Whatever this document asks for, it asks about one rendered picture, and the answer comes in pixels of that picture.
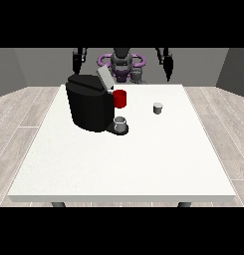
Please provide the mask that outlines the red pod holder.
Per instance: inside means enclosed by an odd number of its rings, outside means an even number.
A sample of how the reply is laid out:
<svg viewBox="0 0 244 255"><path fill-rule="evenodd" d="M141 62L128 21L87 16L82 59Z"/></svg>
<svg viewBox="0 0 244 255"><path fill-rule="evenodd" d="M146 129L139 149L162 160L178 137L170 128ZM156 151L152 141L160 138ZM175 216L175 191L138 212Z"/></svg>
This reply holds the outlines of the red pod holder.
<svg viewBox="0 0 244 255"><path fill-rule="evenodd" d="M113 91L114 107L122 109L126 106L126 91L115 90Z"/></svg>

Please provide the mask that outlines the pale grey machine lid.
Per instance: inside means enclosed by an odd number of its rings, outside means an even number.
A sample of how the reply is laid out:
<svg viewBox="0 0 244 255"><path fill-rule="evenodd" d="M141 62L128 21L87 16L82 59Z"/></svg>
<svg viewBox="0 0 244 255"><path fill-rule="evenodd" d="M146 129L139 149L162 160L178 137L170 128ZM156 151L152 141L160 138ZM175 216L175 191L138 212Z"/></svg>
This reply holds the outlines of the pale grey machine lid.
<svg viewBox="0 0 244 255"><path fill-rule="evenodd" d="M102 67L98 68L96 70L96 73L99 76L99 78L101 79L101 81L107 91L110 90L114 86L115 81L114 81L107 66L102 66Z"/></svg>

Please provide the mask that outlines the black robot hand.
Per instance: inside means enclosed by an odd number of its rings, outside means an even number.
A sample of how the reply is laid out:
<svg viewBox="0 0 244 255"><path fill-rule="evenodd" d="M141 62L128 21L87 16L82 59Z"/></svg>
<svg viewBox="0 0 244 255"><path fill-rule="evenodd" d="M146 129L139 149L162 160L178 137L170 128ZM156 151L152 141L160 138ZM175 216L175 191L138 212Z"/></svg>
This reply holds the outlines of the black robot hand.
<svg viewBox="0 0 244 255"><path fill-rule="evenodd" d="M75 74L79 74L82 63L86 61L87 48L75 48L73 50L73 71Z"/></svg>
<svg viewBox="0 0 244 255"><path fill-rule="evenodd" d="M166 79L169 81L173 71L173 58L168 48L156 48L157 58L163 66L166 74Z"/></svg>

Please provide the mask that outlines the small grey cup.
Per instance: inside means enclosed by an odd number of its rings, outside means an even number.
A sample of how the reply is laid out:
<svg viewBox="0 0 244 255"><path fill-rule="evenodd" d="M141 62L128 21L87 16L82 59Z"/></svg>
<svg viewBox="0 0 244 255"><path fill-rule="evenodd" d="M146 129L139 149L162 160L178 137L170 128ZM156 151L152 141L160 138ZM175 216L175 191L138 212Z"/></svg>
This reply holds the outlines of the small grey cup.
<svg viewBox="0 0 244 255"><path fill-rule="evenodd" d="M125 131L126 129L126 120L124 117L114 118L115 130L118 132Z"/></svg>

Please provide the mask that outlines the black coffee machine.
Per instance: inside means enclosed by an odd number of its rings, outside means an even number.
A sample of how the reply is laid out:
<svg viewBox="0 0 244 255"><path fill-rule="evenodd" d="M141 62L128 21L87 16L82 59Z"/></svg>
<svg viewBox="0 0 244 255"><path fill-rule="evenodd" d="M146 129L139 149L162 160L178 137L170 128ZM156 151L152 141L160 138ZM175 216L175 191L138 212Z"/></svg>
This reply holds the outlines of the black coffee machine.
<svg viewBox="0 0 244 255"><path fill-rule="evenodd" d="M116 135L128 133L115 130L113 92L108 92L101 79L93 75L73 74L66 82L66 92L73 122L87 131L109 131Z"/></svg>

